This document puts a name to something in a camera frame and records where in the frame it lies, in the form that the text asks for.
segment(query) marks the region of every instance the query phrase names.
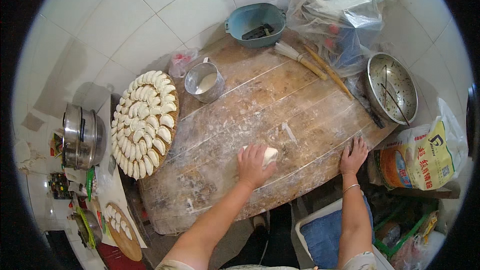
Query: metal cup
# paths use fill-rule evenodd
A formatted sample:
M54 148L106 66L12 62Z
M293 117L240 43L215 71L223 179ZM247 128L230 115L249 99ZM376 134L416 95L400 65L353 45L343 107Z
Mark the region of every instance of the metal cup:
M209 74L216 73L216 80L212 87L203 93L196 94L201 81ZM220 74L217 66L208 62L208 57L203 59L203 63L199 63L193 67L185 77L185 90L193 95L196 99L203 103L211 103L222 95L225 81Z

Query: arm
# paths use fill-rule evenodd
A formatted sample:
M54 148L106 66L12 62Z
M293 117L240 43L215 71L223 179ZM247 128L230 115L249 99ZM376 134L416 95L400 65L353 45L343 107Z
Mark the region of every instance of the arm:
M372 227L368 210L363 201L362 191L358 184L357 172L367 158L367 144L363 138L353 137L353 150L350 154L347 145L343 150L340 172L343 176L342 234L338 252L338 268L341 269L352 257L365 251L373 252Z
M267 146L250 144L237 155L239 180L218 203L201 215L175 243L163 261L183 262L195 270L207 270L213 249L248 201L252 192L272 176L275 162L262 170Z

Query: person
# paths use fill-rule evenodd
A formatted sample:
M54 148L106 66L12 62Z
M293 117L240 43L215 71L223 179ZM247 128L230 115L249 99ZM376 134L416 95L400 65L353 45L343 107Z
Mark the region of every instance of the person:
M206 213L201 215L188 231L182 234L172 249L165 255L155 270L207 270L213 249L225 235L235 217L256 188L261 187L272 176L276 163L262 169L267 146L250 144L237 155L239 180L223 198ZM353 148L346 145L341 162L343 176L342 232L339 241L338 268L343 270L374 270L375 256L372 253L372 228L362 191L357 181L357 171L368 154L363 138L353 138ZM255 230L240 254L224 264L230 269L277 269L298 268L298 261L291 245L290 206L284 204L271 213L271 229L265 249L265 224L254 218ZM256 265L248 263L248 257L257 259Z

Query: wooden table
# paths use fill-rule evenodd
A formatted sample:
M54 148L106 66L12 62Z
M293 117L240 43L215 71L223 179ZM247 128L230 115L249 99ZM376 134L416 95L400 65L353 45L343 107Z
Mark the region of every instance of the wooden table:
M282 39L300 53L296 33ZM289 202L339 174L340 154L354 135L370 147L397 126L379 129L357 100L331 80L320 80L272 47L247 49L233 38L214 44L210 57L225 79L224 94L204 104L175 81L180 115L165 163L142 179L143 204L155 231L187 230L238 180L236 153L250 142L278 149L278 170L256 189L236 220Z

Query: flour bag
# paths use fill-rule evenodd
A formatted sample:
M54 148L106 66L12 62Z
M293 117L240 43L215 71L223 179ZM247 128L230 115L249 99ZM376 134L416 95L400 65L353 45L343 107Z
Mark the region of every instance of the flour bag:
M380 178L391 190L438 189L457 178L467 162L467 137L443 99L440 116L432 124L406 129L389 136L369 158L370 182Z

